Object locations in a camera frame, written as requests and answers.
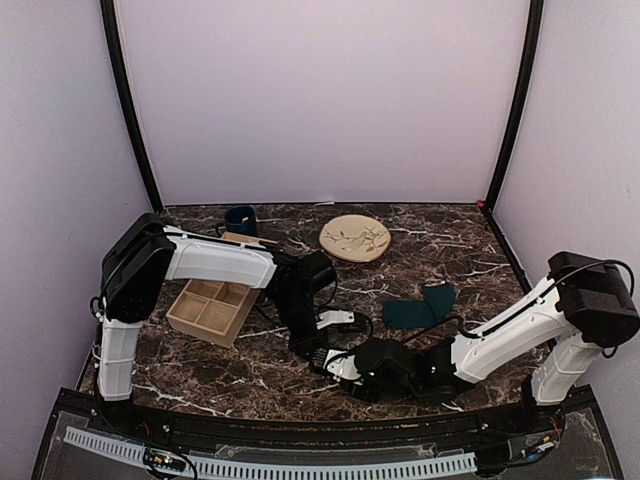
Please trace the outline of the dark green sock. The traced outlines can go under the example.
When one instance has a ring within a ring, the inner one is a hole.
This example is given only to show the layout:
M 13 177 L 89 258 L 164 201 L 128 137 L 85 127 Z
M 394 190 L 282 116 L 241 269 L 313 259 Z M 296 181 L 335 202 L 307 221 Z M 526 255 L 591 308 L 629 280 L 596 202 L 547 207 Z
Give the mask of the dark green sock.
M 388 301 L 383 306 L 384 324 L 391 329 L 429 329 L 440 325 L 451 312 L 456 292 L 447 282 L 421 287 L 422 299 Z

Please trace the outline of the wooden compartment box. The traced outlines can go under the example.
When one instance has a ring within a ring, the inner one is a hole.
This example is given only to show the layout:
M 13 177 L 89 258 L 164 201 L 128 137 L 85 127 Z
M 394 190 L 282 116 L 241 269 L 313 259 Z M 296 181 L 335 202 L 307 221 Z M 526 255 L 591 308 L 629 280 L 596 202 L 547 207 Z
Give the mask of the wooden compartment box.
M 176 245 L 166 278 L 188 281 L 166 314 L 170 325 L 230 347 L 275 273 L 268 249 L 276 244 L 239 234 L 218 239 L 174 227 L 167 227 L 165 234 Z

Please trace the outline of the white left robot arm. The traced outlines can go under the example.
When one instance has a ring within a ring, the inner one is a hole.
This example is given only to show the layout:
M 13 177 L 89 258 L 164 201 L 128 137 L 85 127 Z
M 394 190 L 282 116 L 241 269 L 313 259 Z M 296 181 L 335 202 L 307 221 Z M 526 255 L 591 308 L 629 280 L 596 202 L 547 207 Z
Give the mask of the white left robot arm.
M 329 346 L 317 326 L 314 296 L 335 278 L 321 251 L 296 257 L 274 244 L 190 233 L 155 214 L 141 215 L 103 258 L 100 292 L 90 302 L 101 325 L 96 391 L 106 400 L 103 421 L 120 436 L 141 427 L 140 412 L 125 400 L 132 393 L 139 331 L 165 282 L 228 282 L 264 291 L 289 331 L 290 350 L 310 360 Z

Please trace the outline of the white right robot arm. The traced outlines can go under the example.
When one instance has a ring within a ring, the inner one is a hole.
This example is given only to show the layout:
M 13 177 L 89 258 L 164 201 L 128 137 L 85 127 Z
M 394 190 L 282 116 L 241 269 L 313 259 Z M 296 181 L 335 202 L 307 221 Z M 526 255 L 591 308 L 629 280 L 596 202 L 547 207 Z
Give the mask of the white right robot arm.
M 639 331 L 635 279 L 624 262 L 561 251 L 548 264 L 548 274 L 527 295 L 472 330 L 460 326 L 455 336 L 424 351 L 370 338 L 351 352 L 328 357 L 325 368 L 357 398 L 399 394 L 440 403 L 554 341 L 549 357 L 528 376 L 526 399 L 510 413 L 511 426 L 530 434 L 599 355 L 616 351 Z

